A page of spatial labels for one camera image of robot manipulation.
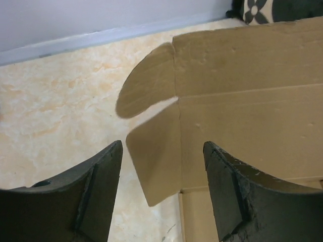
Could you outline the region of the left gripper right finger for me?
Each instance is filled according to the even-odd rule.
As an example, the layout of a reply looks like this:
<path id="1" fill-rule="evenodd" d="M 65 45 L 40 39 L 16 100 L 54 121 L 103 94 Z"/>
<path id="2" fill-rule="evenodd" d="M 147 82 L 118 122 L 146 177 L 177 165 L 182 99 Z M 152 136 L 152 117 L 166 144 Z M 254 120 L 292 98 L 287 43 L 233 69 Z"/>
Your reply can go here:
<path id="1" fill-rule="evenodd" d="M 322 241 L 322 190 L 250 166 L 215 143 L 203 145 L 220 241 Z"/>

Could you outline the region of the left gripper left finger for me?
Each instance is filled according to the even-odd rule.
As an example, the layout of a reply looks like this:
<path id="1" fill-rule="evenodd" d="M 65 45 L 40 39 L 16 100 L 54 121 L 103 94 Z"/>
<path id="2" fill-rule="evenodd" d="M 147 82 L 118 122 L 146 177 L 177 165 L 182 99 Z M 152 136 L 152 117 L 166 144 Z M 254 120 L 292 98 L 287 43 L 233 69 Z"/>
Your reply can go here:
<path id="1" fill-rule="evenodd" d="M 107 241 L 122 156 L 117 140 L 29 188 L 1 190 L 1 241 Z"/>

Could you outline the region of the brown cardboard box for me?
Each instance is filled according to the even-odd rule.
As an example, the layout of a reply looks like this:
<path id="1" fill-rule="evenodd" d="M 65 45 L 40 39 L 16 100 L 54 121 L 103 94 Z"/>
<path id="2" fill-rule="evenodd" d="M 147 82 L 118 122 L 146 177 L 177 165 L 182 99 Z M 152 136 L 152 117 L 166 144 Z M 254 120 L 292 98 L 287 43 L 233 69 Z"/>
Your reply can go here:
<path id="1" fill-rule="evenodd" d="M 183 241 L 220 241 L 203 145 L 322 190 L 322 18 L 175 36 L 130 73 L 122 118 L 175 99 L 126 145 L 149 206 L 178 194 Z"/>

